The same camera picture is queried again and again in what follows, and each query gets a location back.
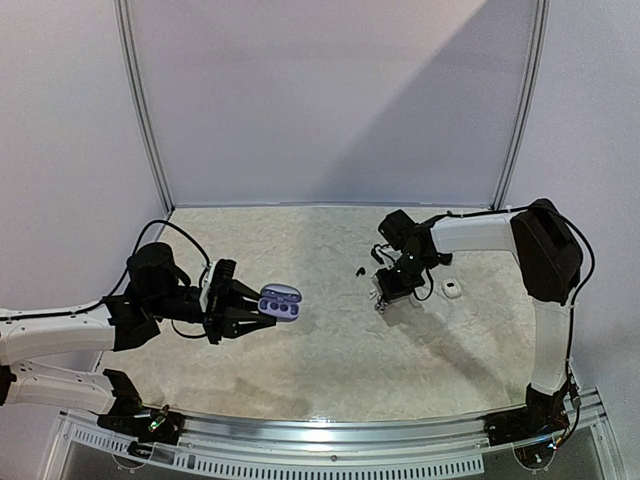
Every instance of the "white robotic arm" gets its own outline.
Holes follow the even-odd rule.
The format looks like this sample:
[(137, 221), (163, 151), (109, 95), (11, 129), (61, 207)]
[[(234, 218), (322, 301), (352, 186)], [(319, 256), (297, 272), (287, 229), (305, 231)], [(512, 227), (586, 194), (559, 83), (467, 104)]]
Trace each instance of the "white robotic arm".
[(577, 396), (568, 354), (583, 255), (563, 218), (542, 199), (509, 212), (438, 215), (420, 224), (399, 210), (378, 229), (388, 242), (382, 251), (372, 250), (374, 258), (386, 263), (375, 274), (381, 312), (389, 303), (414, 294), (416, 287), (425, 285), (425, 272), (431, 280), (429, 270), (449, 264), (456, 252), (508, 251), (520, 266), (535, 309), (534, 370), (527, 407), (509, 417), (517, 420), (487, 418), (493, 444), (566, 428), (563, 399), (568, 392)]
[(278, 317), (258, 307), (261, 295), (233, 279), (235, 262), (219, 260), (203, 272), (201, 286), (174, 263), (171, 248), (145, 245), (127, 261), (129, 285), (122, 295), (68, 309), (0, 309), (0, 405), (39, 403), (84, 409), (98, 425), (142, 442), (175, 444), (184, 417), (144, 407), (125, 373), (77, 372), (29, 359), (80, 350), (137, 348), (160, 333), (164, 318), (202, 324), (212, 344), (275, 326)]
[[(520, 264), (511, 219), (503, 213), (472, 218), (445, 218), (432, 229), (438, 252), (508, 251)], [(565, 359), (569, 342), (569, 302), (544, 302), (532, 298), (536, 319), (536, 352), (531, 387), (553, 395), (567, 381)]]

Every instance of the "beige mat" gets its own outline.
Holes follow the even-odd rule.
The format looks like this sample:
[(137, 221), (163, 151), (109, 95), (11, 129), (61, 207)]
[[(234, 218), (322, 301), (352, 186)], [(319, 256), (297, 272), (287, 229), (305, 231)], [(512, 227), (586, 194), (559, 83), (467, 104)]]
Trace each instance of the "beige mat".
[[(369, 275), (379, 207), (177, 210), (171, 220), (212, 259), (238, 262), (255, 290), (270, 282), (303, 294), (291, 324), (223, 340), (178, 337), (169, 322), (142, 348), (105, 353), (101, 367), (124, 370), (143, 400), (184, 410), (268, 419), (402, 420), (506, 407), (524, 401), (533, 367), (534, 319), (508, 253), (461, 253), (433, 271), (423, 304), (373, 310)], [(422, 221), (438, 209), (405, 209)], [(172, 230), (178, 265), (197, 281), (199, 253)], [(364, 266), (365, 277), (355, 272)], [(444, 297), (454, 277), (462, 298)], [(187, 333), (197, 326), (178, 323)]]

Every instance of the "wire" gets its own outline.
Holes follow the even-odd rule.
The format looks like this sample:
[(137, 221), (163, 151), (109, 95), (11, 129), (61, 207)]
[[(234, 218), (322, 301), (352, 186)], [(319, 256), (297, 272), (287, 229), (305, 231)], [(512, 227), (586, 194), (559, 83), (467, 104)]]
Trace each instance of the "wire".
[(569, 434), (566, 436), (565, 436), (565, 433), (562, 434), (562, 436), (556, 442), (556, 449), (559, 448), (561, 445), (564, 445), (565, 443), (567, 443), (567, 440), (571, 438), (571, 436), (574, 434), (574, 432), (578, 428), (579, 422), (580, 422), (580, 407), (576, 408), (576, 418), (573, 421), (573, 426), (571, 427)]
[(198, 340), (200, 338), (205, 338), (207, 336), (206, 333), (201, 333), (199, 335), (188, 335), (186, 333), (182, 333), (180, 330), (177, 329), (175, 322), (173, 321), (173, 319), (171, 320), (171, 326), (173, 327), (173, 331), (176, 332), (178, 335), (180, 335), (182, 338), (188, 338), (189, 340)]
[(430, 287), (429, 287), (429, 294), (424, 297), (424, 298), (420, 298), (418, 297), (418, 294), (416, 293), (416, 289), (413, 289), (413, 296), (416, 298), (416, 300), (418, 300), (419, 302), (424, 302), (425, 300), (428, 300), (429, 297), (431, 296), (431, 294), (433, 293), (433, 277), (431, 276), (431, 272), (429, 271), (429, 269), (427, 268), (426, 270), (427, 273), (427, 278), (429, 278), (429, 283), (430, 283)]
[(377, 250), (377, 252), (382, 255), (383, 257), (387, 257), (391, 263), (393, 263), (393, 266), (395, 267), (397, 260), (394, 260), (393, 257), (391, 255), (389, 255), (387, 252), (383, 252), (382, 249), (385, 247), (390, 246), (389, 244), (386, 245), (380, 245), (379, 243), (376, 243), (373, 248), (375, 248)]
[[(550, 213), (551, 215), (553, 215), (553, 216), (559, 218), (560, 220), (562, 220), (571, 230), (573, 230), (573, 232), (576, 235), (578, 235), (578, 237), (580, 238), (582, 243), (587, 248), (587, 252), (589, 253), (589, 261), (590, 261), (589, 271), (587, 272), (587, 275), (584, 277), (584, 279), (580, 283), (578, 283), (578, 286), (574, 290), (573, 295), (571, 296), (571, 299), (569, 300), (569, 338), (567, 340), (567, 353), (566, 353), (566, 358), (565, 358), (565, 374), (566, 374), (566, 377), (567, 377), (567, 381), (571, 385), (571, 381), (575, 379), (575, 377), (573, 376), (573, 372), (571, 371), (570, 360), (571, 360), (571, 348), (572, 348), (572, 345), (573, 345), (576, 299), (578, 297), (578, 293), (580, 293), (580, 291), (584, 288), (584, 286), (587, 284), (587, 282), (589, 280), (591, 280), (591, 277), (593, 276), (593, 274), (595, 272), (595, 269), (596, 269), (596, 255), (595, 255), (595, 252), (593, 251), (593, 248), (592, 248), (591, 244), (589, 243), (589, 240), (587, 240), (587, 237), (567, 217), (565, 217), (561, 213), (559, 213), (559, 212), (557, 212), (557, 211), (555, 211), (555, 210), (553, 210), (553, 209), (551, 209), (551, 208), (549, 208), (549, 207), (547, 207), (545, 205), (539, 205), (539, 204), (538, 205), (531, 204), (531, 205), (527, 205), (525, 207), (517, 207), (517, 208), (512, 208), (512, 209), (502, 209), (502, 210), (494, 210), (494, 211), (474, 212), (474, 213), (469, 213), (469, 214), (466, 214), (466, 215), (465, 214), (454, 214), (454, 213), (451, 213), (451, 212), (447, 212), (447, 216), (448, 217), (455, 217), (455, 218), (479, 217), (479, 216), (484, 216), (484, 215), (495, 215), (495, 214), (500, 214), (500, 213), (516, 213), (516, 212), (522, 212), (522, 211), (525, 211), (525, 210), (535, 210), (535, 209), (544, 210), (544, 211)], [(560, 447), (560, 445), (564, 445), (567, 442), (567, 440), (569, 440), (569, 438), (571, 438), (571, 436), (574, 434), (574, 432), (578, 428), (578, 423), (580, 422), (580, 400), (579, 400), (579, 397), (578, 397), (578, 401), (577, 401), (577, 406), (575, 407), (575, 411), (576, 411), (576, 418), (573, 421), (573, 425), (571, 426), (571, 430), (569, 430), (569, 433), (567, 434), (567, 428), (568, 427), (565, 428), (565, 431), (563, 432), (562, 436), (555, 443), (556, 448)]]
[[(189, 235), (182, 228), (180, 228), (177, 225), (171, 223), (170, 221), (161, 220), (161, 219), (151, 220), (149, 223), (147, 223), (144, 226), (144, 228), (140, 231), (140, 234), (138, 235), (138, 239), (136, 240), (135, 246), (133, 247), (132, 255), (135, 254), (138, 251), (138, 248), (140, 247), (140, 243), (142, 242), (142, 238), (144, 237), (144, 234), (147, 233), (147, 230), (149, 230), (150, 227), (152, 227), (153, 225), (156, 225), (156, 224), (166, 225), (167, 227), (173, 228), (175, 231), (180, 233), (182, 236), (184, 236), (187, 240), (189, 240), (198, 249), (198, 251), (204, 257), (207, 265), (211, 265), (211, 261), (209, 260), (209, 256), (207, 255), (207, 252), (204, 251), (202, 246), (198, 242), (196, 242), (196, 240), (191, 235)], [(107, 300), (109, 300), (109, 298), (112, 297), (116, 293), (118, 288), (120, 288), (120, 285), (122, 285), (122, 282), (124, 281), (126, 275), (127, 275), (127, 269), (125, 268), (124, 272), (122, 272), (122, 275), (120, 276), (120, 279), (116, 283), (115, 287), (113, 287), (111, 289), (111, 291), (107, 295), (102, 297), (101, 300), (97, 301), (96, 303), (94, 303), (92, 305), (89, 305), (88, 307), (84, 307), (84, 308), (81, 308), (81, 309), (78, 309), (78, 310), (67, 310), (67, 311), (63, 311), (63, 312), (43, 312), (43, 313), (32, 313), (32, 314), (26, 314), (26, 315), (16, 315), (15, 317), (0, 317), (0, 321), (28, 320), (28, 319), (33, 319), (33, 318), (47, 318), (47, 317), (49, 317), (49, 318), (51, 318), (51, 317), (66, 317), (68, 315), (81, 315), (83, 313), (90, 312), (91, 310), (95, 310), (96, 308), (100, 307), (101, 305), (104, 305), (107, 302)]]

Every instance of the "gray wall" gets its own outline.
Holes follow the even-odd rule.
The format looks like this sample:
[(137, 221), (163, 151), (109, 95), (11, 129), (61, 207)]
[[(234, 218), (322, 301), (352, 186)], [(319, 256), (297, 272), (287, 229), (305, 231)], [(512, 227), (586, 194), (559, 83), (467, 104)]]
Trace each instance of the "gray wall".
[[(163, 216), (113, 2), (1, 2), (0, 45), (0, 305), (92, 301), (119, 278), (140, 228)], [(0, 408), (1, 478), (36, 478), (56, 412)]]
[(178, 205), (492, 203), (535, 0), (136, 0)]
[(630, 478), (640, 478), (640, 3), (551, 2), (540, 74), (509, 189), (548, 196), (593, 243), (574, 358), (597, 385)]

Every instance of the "metal frame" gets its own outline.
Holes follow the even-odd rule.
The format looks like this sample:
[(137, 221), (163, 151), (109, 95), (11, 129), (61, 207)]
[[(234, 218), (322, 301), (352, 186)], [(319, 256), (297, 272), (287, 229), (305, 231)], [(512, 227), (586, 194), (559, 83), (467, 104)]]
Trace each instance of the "metal frame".
[(160, 195), (160, 200), (165, 212), (170, 213), (175, 208), (175, 204), (171, 198), (169, 183), (160, 160), (158, 145), (156, 143), (153, 129), (151, 127), (151, 119), (147, 109), (147, 101), (142, 88), (140, 79), (140, 70), (138, 68), (138, 58), (136, 56), (136, 48), (133, 39), (133, 29), (131, 25), (131, 13), (127, 0), (114, 0), (116, 8), (116, 19), (118, 22), (118, 31), (120, 33), (120, 43), (122, 44), (122, 55), (124, 57), (125, 69), (129, 79), (129, 87), (131, 88), (131, 97), (133, 106), (138, 118), (140, 126), (140, 135), (147, 152), (151, 173)]
[[(581, 397), (579, 428), (591, 429), (605, 479), (621, 480), (624, 471), (600, 396), (596, 389), (590, 389)], [(573, 421), (575, 412), (569, 402), (566, 407)], [(489, 446), (483, 431), (486, 413), (369, 423), (281, 422), (191, 414), (178, 446), (156, 444), (148, 464), (234, 479), (459, 478), (482, 473), (483, 454), (512, 448)], [(131, 440), (98, 428), (95, 417), (88, 413), (61, 414), (42, 478), (60, 477), (71, 442), (144, 463), (126, 453)]]
[[(147, 102), (142, 87), (140, 70), (134, 42), (133, 28), (131, 23), (131, 9), (128, 0), (114, 0), (116, 8), (116, 18), (118, 21), (118, 29), (120, 32), (120, 41), (122, 44), (122, 52), (131, 87), (131, 95), (136, 110), (140, 133), (149, 159), (149, 165), (153, 174), (158, 194), (162, 201), (163, 207), (167, 212), (171, 212), (176, 204), (174, 203), (169, 188), (157, 142), (153, 133), (151, 119), (147, 108)], [(534, 12), (533, 28), (531, 32), (531, 40), (529, 44), (529, 58), (525, 74), (522, 82), (520, 93), (520, 104), (516, 116), (516, 123), (511, 133), (509, 149), (505, 159), (504, 168), (500, 175), (498, 186), (493, 195), (492, 209), (500, 208), (507, 194), (509, 183), (515, 167), (516, 158), (522, 144), (524, 129), (527, 117), (531, 108), (535, 81), (540, 64), (542, 54), (542, 46), (544, 40), (544, 32), (546, 28), (547, 13), (549, 9), (549, 0), (538, 0)]]
[(531, 42), (529, 45), (529, 63), (525, 70), (522, 91), (520, 94), (520, 106), (518, 107), (516, 124), (511, 134), (511, 141), (509, 143), (509, 151), (504, 170), (502, 171), (498, 187), (493, 197), (493, 204), (491, 205), (491, 208), (494, 210), (501, 208), (504, 204), (509, 184), (511, 182), (511, 177), (513, 176), (518, 152), (520, 151), (522, 139), (524, 138), (524, 130), (527, 124), (529, 111), (531, 110), (534, 87), (538, 76), (540, 58), (542, 56), (542, 46), (544, 43), (548, 11), (549, 0), (538, 0), (538, 5), (534, 14)]

